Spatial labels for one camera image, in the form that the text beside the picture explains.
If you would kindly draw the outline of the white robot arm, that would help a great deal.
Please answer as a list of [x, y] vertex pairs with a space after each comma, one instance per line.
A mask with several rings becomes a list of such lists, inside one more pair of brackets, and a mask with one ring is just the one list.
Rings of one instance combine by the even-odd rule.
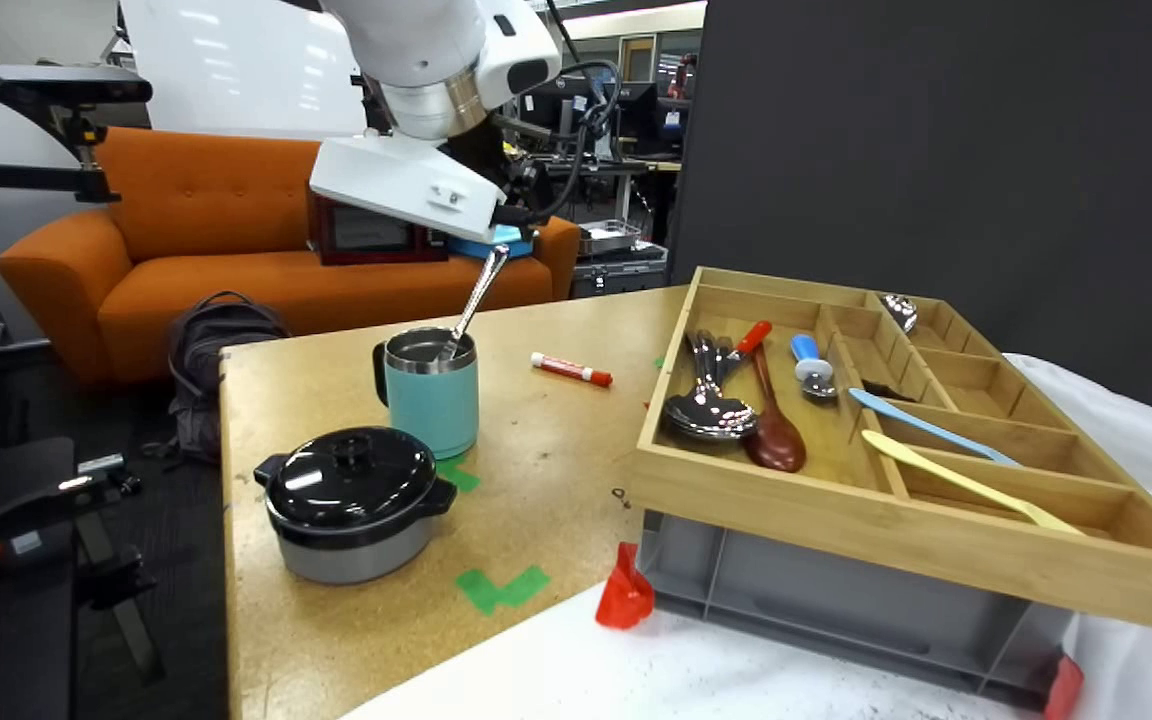
[[452, 138], [550, 83], [561, 46], [529, 0], [324, 0], [411, 138]]

